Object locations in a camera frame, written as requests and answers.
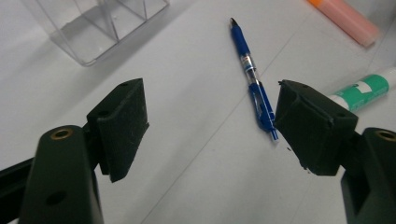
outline pen tip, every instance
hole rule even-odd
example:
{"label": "pen tip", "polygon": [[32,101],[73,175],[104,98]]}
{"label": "pen tip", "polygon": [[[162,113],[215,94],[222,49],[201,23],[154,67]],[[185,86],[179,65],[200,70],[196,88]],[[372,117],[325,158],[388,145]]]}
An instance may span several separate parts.
{"label": "pen tip", "polygon": [[236,21],[233,18],[230,18],[230,23],[231,23],[231,26],[237,26],[238,25],[238,23],[236,23]]}

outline screw hole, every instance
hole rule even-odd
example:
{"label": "screw hole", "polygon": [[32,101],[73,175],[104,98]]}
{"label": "screw hole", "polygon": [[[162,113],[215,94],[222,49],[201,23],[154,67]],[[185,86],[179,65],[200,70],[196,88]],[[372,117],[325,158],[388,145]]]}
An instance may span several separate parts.
{"label": "screw hole", "polygon": [[106,110],[101,111],[101,112],[98,113],[99,116],[103,116],[103,117],[104,117],[104,116],[107,116],[108,114],[109,114],[109,112],[106,111]]}
{"label": "screw hole", "polygon": [[52,140],[61,140],[69,137],[70,135],[73,134],[73,130],[71,129],[61,129],[53,133],[50,138]]}
{"label": "screw hole", "polygon": [[64,190],[57,191],[57,192],[51,194],[47,198],[46,203],[48,206],[53,206],[53,205],[61,203],[65,198],[66,198],[66,191],[64,191]]}
{"label": "screw hole", "polygon": [[376,134],[387,141],[396,142],[396,135],[394,133],[387,131],[376,131]]}

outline clear plastic container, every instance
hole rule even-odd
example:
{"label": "clear plastic container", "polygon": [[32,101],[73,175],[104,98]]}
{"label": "clear plastic container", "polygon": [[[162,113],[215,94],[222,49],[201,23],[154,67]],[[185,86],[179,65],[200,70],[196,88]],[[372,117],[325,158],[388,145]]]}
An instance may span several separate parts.
{"label": "clear plastic container", "polygon": [[168,0],[23,0],[50,39],[89,66],[169,5]]}

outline white table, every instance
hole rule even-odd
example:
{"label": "white table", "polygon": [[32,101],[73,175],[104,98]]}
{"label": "white table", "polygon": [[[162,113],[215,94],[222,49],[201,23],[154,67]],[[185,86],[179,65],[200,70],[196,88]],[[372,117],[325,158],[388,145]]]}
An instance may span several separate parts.
{"label": "white table", "polygon": [[[273,108],[277,82],[325,94],[396,65],[393,0],[348,0],[376,23],[369,49],[305,0],[172,0],[121,48],[82,67],[49,41],[19,1],[0,1],[0,169],[35,155],[46,131],[82,126],[116,85],[144,79],[150,127],[128,176],[97,170],[106,223],[346,223],[337,176],[301,168],[257,126],[231,39],[234,17]],[[396,130],[396,91],[359,111],[357,132]]]}

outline blue pen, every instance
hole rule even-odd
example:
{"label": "blue pen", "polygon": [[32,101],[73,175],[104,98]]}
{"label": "blue pen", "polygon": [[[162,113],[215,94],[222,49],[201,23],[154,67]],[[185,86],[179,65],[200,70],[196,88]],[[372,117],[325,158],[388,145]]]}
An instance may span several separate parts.
{"label": "blue pen", "polygon": [[248,49],[248,44],[245,41],[242,30],[233,18],[231,18],[231,34],[233,36],[233,42],[236,45],[236,49],[238,50],[238,54],[241,57],[242,66],[247,74],[249,84],[248,89],[253,103],[256,106],[259,126],[267,133],[271,133],[273,139],[277,140],[276,128],[274,127],[274,112],[271,108],[267,94],[265,93],[264,86],[256,77],[256,65],[250,56],[250,50]]}

